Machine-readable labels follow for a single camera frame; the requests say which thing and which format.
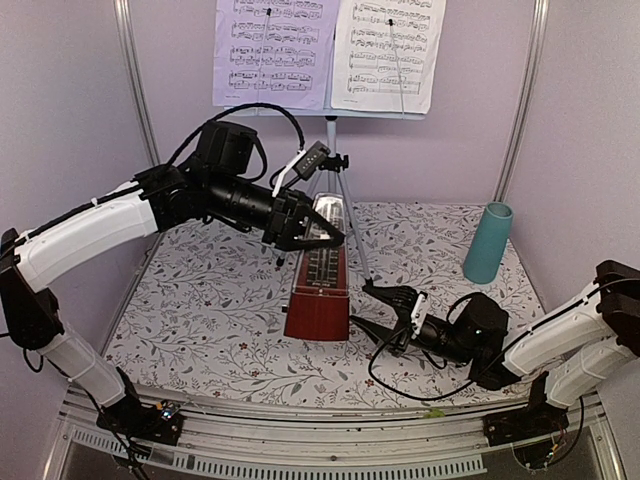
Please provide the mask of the white sheet music page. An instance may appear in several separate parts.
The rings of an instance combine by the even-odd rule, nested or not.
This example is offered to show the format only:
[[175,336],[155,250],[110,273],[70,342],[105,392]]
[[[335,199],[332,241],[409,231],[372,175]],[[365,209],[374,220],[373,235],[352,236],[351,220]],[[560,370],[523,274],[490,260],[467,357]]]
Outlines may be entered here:
[[427,114],[445,11],[437,0],[342,1],[330,106]]

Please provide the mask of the brown wooden metronome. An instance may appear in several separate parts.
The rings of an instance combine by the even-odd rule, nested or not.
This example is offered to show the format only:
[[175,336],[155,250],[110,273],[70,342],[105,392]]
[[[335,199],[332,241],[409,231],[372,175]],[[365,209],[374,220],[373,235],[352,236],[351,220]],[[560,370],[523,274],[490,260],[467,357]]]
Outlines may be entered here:
[[349,339],[349,282],[346,246],[299,254],[283,334],[315,341]]

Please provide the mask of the light blue music stand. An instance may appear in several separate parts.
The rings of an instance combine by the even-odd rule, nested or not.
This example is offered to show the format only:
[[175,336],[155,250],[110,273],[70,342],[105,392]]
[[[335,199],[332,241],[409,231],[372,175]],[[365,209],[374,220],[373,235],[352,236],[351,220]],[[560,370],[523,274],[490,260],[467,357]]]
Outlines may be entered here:
[[[340,152],[337,148],[337,122],[341,118],[346,117],[355,117],[355,118],[369,118],[369,119],[412,119],[418,120],[425,117],[425,115],[399,115],[399,114],[390,114],[390,113],[370,113],[370,112],[358,112],[358,111],[350,111],[350,110],[335,110],[330,106],[330,97],[331,97],[331,84],[332,84],[332,75],[333,75],[333,65],[334,65],[334,41],[333,41],[333,50],[332,50],[332,60],[330,63],[330,70],[328,76],[328,85],[325,95],[325,103],[324,107],[319,111],[308,111],[308,110],[299,110],[293,108],[285,108],[292,112],[295,116],[311,116],[311,117],[322,117],[326,123],[326,131],[327,131],[327,140],[328,146],[330,149],[330,157],[333,160],[334,164],[331,167],[328,174],[328,184],[329,189],[332,192],[340,192],[343,196],[348,197],[350,195],[343,171],[346,167],[346,156],[344,153]],[[266,106],[272,103],[264,103],[264,102],[254,102],[248,103],[250,104],[250,109],[248,109],[248,114],[251,116],[267,116],[269,115],[269,110],[267,110]],[[221,107],[225,111],[231,110],[231,107]]]

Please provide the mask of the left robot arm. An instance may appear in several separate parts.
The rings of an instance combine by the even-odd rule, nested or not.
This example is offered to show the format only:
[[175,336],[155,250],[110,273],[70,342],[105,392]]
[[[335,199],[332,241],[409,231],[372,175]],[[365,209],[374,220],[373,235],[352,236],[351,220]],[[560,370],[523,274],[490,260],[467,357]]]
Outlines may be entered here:
[[148,412],[115,366],[60,319],[54,280],[121,244],[190,220],[259,229],[263,243],[281,251],[344,242],[304,193],[282,185],[269,190],[246,178],[252,153],[262,149],[255,130],[214,118],[190,137],[198,144],[184,162],[170,159],[36,229],[2,236],[1,307],[9,338],[57,366],[128,434],[148,426]]

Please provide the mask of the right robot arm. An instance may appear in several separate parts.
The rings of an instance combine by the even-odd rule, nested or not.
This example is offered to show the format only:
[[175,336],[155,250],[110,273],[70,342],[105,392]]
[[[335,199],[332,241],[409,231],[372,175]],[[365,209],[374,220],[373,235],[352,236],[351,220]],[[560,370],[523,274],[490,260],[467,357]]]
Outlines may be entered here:
[[508,313],[482,292],[456,301],[462,311],[450,320],[431,315],[427,294],[412,287],[368,283],[363,290],[397,316],[392,328],[351,316],[379,351],[401,356],[408,347],[417,348],[429,361],[442,358],[441,368],[467,367],[468,382],[486,390],[515,384],[570,354],[532,384],[542,397],[523,407],[516,421],[527,436],[539,435],[554,422],[556,409],[568,408],[639,356],[639,272],[614,260],[601,262],[578,295],[514,339],[507,337]]

